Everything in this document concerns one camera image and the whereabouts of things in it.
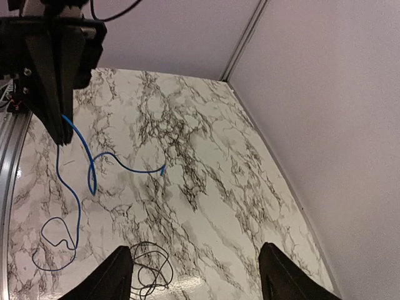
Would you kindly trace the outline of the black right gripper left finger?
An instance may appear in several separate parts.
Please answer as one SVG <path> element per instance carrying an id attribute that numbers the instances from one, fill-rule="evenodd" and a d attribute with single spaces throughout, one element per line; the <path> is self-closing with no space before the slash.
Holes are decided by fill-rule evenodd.
<path id="1" fill-rule="evenodd" d="M 133 265 L 130 249 L 119 246 L 60 299 L 130 299 Z"/>

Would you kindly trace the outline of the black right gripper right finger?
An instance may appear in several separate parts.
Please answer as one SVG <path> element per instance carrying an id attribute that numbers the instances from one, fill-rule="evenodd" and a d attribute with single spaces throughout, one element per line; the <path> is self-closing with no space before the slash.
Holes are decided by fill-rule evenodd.
<path id="1" fill-rule="evenodd" d="M 259 254 L 262 296 L 282 300 L 336 300 L 338 297 L 314 282 L 275 244 L 266 242 Z"/>

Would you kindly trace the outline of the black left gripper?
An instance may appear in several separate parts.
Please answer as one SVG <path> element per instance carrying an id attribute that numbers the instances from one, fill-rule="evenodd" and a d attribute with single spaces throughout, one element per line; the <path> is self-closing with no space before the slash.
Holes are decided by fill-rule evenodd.
<path id="1" fill-rule="evenodd" d="M 1 78 L 23 77 L 27 106 L 57 145 L 71 142 L 63 116 L 73 120 L 73 89 L 89 85 L 106 33 L 90 19 L 1 18 Z"/>

